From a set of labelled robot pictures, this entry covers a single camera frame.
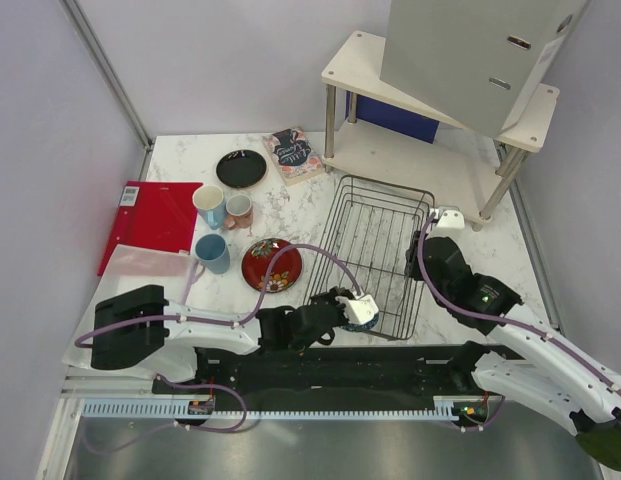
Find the blue white patterned bowl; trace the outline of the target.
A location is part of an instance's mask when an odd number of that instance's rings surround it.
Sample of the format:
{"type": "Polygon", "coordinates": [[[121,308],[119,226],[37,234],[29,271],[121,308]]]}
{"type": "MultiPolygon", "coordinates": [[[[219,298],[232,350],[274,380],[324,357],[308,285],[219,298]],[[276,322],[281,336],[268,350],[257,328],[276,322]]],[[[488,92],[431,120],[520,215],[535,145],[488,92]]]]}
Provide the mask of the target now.
{"type": "Polygon", "coordinates": [[[347,323],[341,325],[340,328],[348,332],[365,333],[371,331],[377,325],[378,321],[379,316],[375,315],[370,321],[364,324],[347,323]]]}

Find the blue plastic tumbler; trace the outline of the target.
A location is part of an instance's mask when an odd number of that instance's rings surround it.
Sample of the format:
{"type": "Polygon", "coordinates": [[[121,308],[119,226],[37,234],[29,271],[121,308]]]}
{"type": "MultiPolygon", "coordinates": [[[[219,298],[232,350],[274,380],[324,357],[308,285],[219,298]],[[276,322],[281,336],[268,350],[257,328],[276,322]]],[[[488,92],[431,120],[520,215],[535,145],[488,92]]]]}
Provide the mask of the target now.
{"type": "Polygon", "coordinates": [[[219,234],[210,233],[201,237],[196,242],[195,255],[203,266],[213,274],[224,274],[230,267],[228,245],[219,234]]]}

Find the pink ceramic mug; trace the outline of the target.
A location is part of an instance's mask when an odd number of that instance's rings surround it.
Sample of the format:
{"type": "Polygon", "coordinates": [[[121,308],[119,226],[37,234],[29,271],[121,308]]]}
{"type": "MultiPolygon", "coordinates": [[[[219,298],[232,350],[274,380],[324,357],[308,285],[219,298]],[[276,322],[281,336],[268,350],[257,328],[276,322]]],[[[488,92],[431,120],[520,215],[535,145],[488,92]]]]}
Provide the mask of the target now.
{"type": "Polygon", "coordinates": [[[245,194],[236,194],[226,202],[225,228],[227,230],[247,229],[253,224],[253,202],[245,194]]]}

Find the light blue ceramic mug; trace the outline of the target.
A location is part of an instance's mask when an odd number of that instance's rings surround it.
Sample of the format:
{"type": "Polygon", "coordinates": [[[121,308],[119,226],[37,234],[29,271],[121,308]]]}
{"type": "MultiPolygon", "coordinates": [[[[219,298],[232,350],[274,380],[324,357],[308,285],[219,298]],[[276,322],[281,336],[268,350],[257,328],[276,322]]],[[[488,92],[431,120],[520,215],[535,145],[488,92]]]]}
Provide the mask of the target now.
{"type": "Polygon", "coordinates": [[[192,195],[192,203],[200,217],[212,229],[218,230],[226,222],[226,202],[222,189],[215,185],[203,185],[192,195]]]}

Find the black plate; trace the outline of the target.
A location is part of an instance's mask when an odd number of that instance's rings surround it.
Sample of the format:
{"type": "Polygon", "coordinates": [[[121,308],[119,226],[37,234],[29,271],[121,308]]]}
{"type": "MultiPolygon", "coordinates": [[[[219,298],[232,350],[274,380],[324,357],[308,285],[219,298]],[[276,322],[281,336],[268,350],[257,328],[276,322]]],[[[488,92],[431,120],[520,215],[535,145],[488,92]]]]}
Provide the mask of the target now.
{"type": "Polygon", "coordinates": [[[235,189],[244,189],[257,184],[266,172],[265,158],[254,150],[231,151],[216,165],[219,181],[235,189]]]}

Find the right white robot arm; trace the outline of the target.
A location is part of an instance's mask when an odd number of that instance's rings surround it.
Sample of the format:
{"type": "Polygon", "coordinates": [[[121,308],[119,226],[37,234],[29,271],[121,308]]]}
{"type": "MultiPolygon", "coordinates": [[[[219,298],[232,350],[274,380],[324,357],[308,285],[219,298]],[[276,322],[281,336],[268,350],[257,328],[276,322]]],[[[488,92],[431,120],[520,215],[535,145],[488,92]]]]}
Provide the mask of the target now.
{"type": "Polygon", "coordinates": [[[461,325],[530,365],[512,365],[469,342],[447,371],[455,391],[467,394],[479,387],[514,400],[564,428],[598,463],[621,472],[620,373],[548,326],[503,282],[473,272],[449,237],[415,231],[405,272],[424,282],[436,304],[461,325]]]}

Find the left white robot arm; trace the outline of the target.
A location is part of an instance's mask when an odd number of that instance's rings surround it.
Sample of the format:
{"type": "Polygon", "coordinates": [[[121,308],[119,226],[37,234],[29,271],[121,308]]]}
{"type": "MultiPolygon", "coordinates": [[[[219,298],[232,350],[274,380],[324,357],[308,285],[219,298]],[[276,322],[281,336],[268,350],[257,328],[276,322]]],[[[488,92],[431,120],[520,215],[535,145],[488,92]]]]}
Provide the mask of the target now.
{"type": "Polygon", "coordinates": [[[99,302],[94,330],[76,343],[90,350],[90,368],[122,371],[139,368],[140,377],[160,374],[188,393],[209,382],[208,367],[197,351],[220,350],[238,356],[292,351],[314,343],[329,345],[344,326],[344,306],[333,294],[298,308],[262,308],[242,323],[240,314],[191,309],[164,297],[160,285],[146,285],[99,302]]]}

